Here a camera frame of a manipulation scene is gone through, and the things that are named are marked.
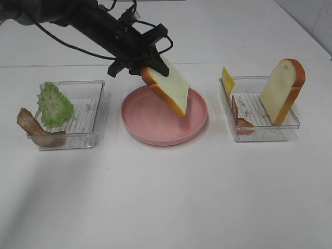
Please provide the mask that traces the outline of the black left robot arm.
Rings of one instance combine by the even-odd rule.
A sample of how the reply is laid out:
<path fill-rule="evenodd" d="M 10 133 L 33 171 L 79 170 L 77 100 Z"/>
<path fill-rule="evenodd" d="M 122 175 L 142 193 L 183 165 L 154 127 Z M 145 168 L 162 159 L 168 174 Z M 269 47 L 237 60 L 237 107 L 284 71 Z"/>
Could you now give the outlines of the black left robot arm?
<path fill-rule="evenodd" d="M 144 67 L 168 76 L 169 68 L 156 48 L 160 39 L 169 38 L 168 30 L 158 24 L 143 34 L 137 31 L 133 27 L 134 23 L 140 22 L 136 1 L 118 19 L 110 14 L 111 10 L 98 1 L 1 1 L 1 20 L 13 19 L 22 25 L 36 25 L 66 47 L 111 60 L 107 73 L 112 77 L 124 68 L 131 75 L 140 75 Z M 64 42 L 42 27 L 41 24 L 46 22 L 72 26 L 112 56 L 97 55 Z"/>

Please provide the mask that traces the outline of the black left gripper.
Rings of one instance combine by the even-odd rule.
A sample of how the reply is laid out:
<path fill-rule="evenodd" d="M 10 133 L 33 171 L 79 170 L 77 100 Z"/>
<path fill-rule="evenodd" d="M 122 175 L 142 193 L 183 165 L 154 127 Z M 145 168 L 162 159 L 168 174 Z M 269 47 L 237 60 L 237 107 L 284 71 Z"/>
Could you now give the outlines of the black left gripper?
<path fill-rule="evenodd" d="M 108 75 L 115 77 L 127 68 L 130 75 L 141 76 L 141 68 L 149 67 L 167 77 L 169 68 L 156 48 L 156 43 L 167 36 L 168 30 L 162 24 L 143 34 L 131 26 L 118 30 L 107 49 L 116 58 L 108 68 Z"/>

